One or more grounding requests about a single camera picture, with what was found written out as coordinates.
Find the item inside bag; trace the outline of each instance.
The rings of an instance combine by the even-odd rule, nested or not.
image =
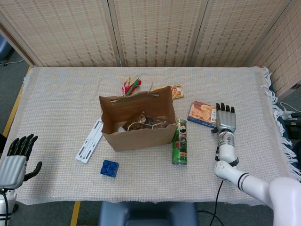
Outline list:
[[[123,129],[131,131],[134,129],[159,129],[166,128],[170,122],[159,117],[146,115],[145,112],[135,115],[130,120],[126,121]]]

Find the robotic arm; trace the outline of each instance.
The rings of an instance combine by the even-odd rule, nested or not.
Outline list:
[[[221,179],[232,182],[239,190],[274,210],[274,226],[301,225],[301,184],[292,178],[276,178],[267,183],[237,169],[238,157],[235,154],[234,131],[236,116],[234,108],[224,103],[216,104],[219,144],[216,150],[214,173]]]
[[[36,176],[42,167],[40,161],[33,172],[25,174],[27,161],[37,139],[37,136],[31,134],[14,140],[0,165],[0,226],[8,224],[16,202],[15,189]]]

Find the yellow package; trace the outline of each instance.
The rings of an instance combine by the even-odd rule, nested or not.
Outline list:
[[[156,87],[156,88],[154,88],[154,90],[162,89],[164,87],[166,87],[166,86]],[[171,85],[171,91],[172,91],[172,94],[173,94],[173,99],[184,97],[184,94],[183,94],[183,91],[182,91],[180,83],[179,84],[175,84],[175,85]]]

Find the tablecloth fringe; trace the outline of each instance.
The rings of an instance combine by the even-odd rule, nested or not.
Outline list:
[[[296,154],[290,148],[287,147],[288,145],[293,146],[293,144],[289,139],[283,137],[283,133],[285,129],[283,128],[283,125],[278,120],[278,118],[281,117],[284,112],[277,105],[275,105],[278,102],[278,97],[276,97],[275,93],[269,89],[270,86],[272,85],[270,79],[272,73],[270,73],[268,68],[266,67],[264,67],[263,69],[264,69],[265,84],[262,85],[261,87],[267,89],[267,91],[265,91],[265,94],[269,97],[269,100],[272,103],[274,119],[281,135],[281,148],[284,153],[286,164],[288,166],[288,169],[292,173],[292,176],[295,179],[301,181],[301,171],[292,165],[292,163],[298,162],[296,158]]]

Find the white tablecloth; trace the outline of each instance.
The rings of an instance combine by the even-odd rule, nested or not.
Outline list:
[[[260,87],[261,68],[36,67],[26,77],[5,153],[13,139],[34,133],[39,139],[27,172],[38,161],[43,166],[17,190],[18,201],[215,201],[221,182],[213,173],[218,137],[202,125],[187,124],[186,166],[171,163],[171,144],[114,152],[104,137],[88,164],[75,159],[101,116],[98,96],[121,96],[123,81],[142,73],[139,90],[149,90],[151,83],[182,84],[185,96],[174,100],[178,118],[187,118],[193,100],[234,106],[238,168],[267,181],[289,175],[271,103]],[[119,163],[116,178],[99,173],[104,159]],[[260,204],[230,183],[222,186],[219,201]]]

